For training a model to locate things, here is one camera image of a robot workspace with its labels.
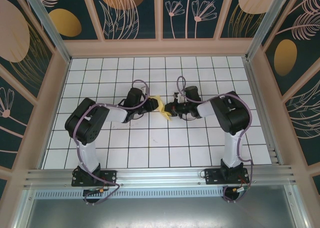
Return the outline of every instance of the black mounting plate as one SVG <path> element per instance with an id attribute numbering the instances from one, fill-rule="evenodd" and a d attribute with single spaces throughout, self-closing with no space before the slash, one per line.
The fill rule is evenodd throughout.
<path id="1" fill-rule="evenodd" d="M 246 183 L 249 183 L 250 180 L 246 168 L 242 168 L 239 175 Z M 239 177 L 231 177 L 225 180 L 220 172 L 220 168 L 205 169 L 203 178 L 205 178 L 206 184 L 241 184 Z"/>
<path id="2" fill-rule="evenodd" d="M 98 176 L 101 179 L 104 179 L 106 181 L 110 181 L 112 183 L 116 183 L 117 181 L 117 171 L 116 170 L 101 170 L 100 175 Z M 89 187 L 89 186 L 103 186 L 104 183 L 99 180 L 94 180 L 95 182 L 89 182 L 86 179 L 82 179 L 82 173 L 78 170 L 75 170 L 73 172 L 72 177 L 72 187 Z"/>

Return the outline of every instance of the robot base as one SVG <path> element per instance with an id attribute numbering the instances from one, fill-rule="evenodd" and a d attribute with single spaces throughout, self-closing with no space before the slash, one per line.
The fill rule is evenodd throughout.
<path id="1" fill-rule="evenodd" d="M 244 164 L 228 168 L 221 160 L 221 168 L 205 169 L 204 178 L 206 184 L 241 184 L 240 177 L 249 183 L 248 170 Z"/>
<path id="2" fill-rule="evenodd" d="M 100 164 L 92 172 L 95 176 L 104 179 L 106 181 L 110 181 L 112 183 L 116 183 L 117 181 L 117 171 L 116 170 L 101 170 Z M 89 186 L 103 186 L 104 183 L 94 179 L 87 172 L 82 170 L 79 166 L 72 172 L 72 183 L 73 187 L 89 187 Z"/>

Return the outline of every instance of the white grid mat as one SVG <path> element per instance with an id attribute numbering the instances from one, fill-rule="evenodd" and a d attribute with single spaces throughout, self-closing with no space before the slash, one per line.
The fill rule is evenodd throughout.
<path id="1" fill-rule="evenodd" d="M 83 98 L 117 104 L 127 96 L 132 81 L 142 79 L 148 82 L 150 95 L 172 102 L 181 74 L 187 86 L 198 87 L 202 100 L 235 90 L 253 115 L 242 157 L 252 158 L 254 165 L 271 164 L 241 57 L 157 57 L 73 59 L 42 167 L 77 166 L 76 146 L 64 125 Z M 224 142 L 215 116 L 166 121 L 159 112 L 152 112 L 127 124 L 105 123 L 96 151 L 102 168 L 211 166 L 220 165 Z"/>

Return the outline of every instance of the yellow cloth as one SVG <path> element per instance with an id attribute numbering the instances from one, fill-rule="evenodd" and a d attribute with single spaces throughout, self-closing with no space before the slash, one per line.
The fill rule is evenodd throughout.
<path id="1" fill-rule="evenodd" d="M 164 103 L 162 102 L 161 100 L 161 97 L 159 95 L 157 96 L 150 96 L 150 98 L 152 99 L 157 99 L 158 101 L 158 107 L 157 109 L 159 110 L 159 112 L 167 119 L 167 120 L 170 120 L 170 117 L 171 114 L 169 112 L 166 112 L 165 111 L 165 106 L 164 106 Z"/>

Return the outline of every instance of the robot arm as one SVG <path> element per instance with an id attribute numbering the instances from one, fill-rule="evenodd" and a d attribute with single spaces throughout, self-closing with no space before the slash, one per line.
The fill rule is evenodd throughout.
<path id="1" fill-rule="evenodd" d="M 191 100 L 201 101 L 196 86 L 190 86 L 184 89 L 185 96 Z M 235 91 L 228 94 L 237 96 Z M 179 103 L 178 93 L 174 94 L 174 101 L 165 106 L 165 111 L 172 116 L 182 118 L 183 114 L 191 113 L 192 117 L 200 119 L 215 115 L 219 125 L 224 131 L 224 154 L 221 159 L 220 174 L 223 180 L 238 179 L 238 176 L 244 173 L 243 163 L 237 155 L 238 140 L 240 134 L 247 128 L 250 116 L 245 106 L 239 100 L 230 96 L 215 97 L 204 103 L 181 102 Z"/>
<path id="2" fill-rule="evenodd" d="M 95 145 L 95 140 L 99 135 L 103 124 L 105 122 L 128 123 L 133 119 L 135 114 L 141 115 L 146 112 L 151 112 L 158 107 L 158 101 L 156 99 L 148 98 L 142 106 L 136 109 L 125 110 L 120 108 L 132 108 L 138 106 L 142 102 L 142 96 L 145 98 L 141 89 L 131 88 L 128 92 L 127 98 L 122 100 L 118 104 L 118 107 L 97 106 L 86 115 L 86 118 L 79 125 L 75 134 L 76 139 L 79 142 L 78 151 L 83 163 L 88 168 L 88 171 L 95 176 L 105 179 L 103 174 L 100 174 L 100 163 L 96 154 Z M 69 136 L 71 138 L 73 137 L 74 130 L 81 117 L 94 104 L 96 104 L 95 101 L 85 98 L 67 119 L 64 127 L 69 132 Z M 78 163 L 77 173 L 74 172 L 74 174 L 76 174 L 77 177 L 73 175 L 73 180 L 80 179 L 81 181 L 77 183 L 72 182 L 73 186 L 96 185 L 97 180 L 88 175 L 80 161 Z"/>

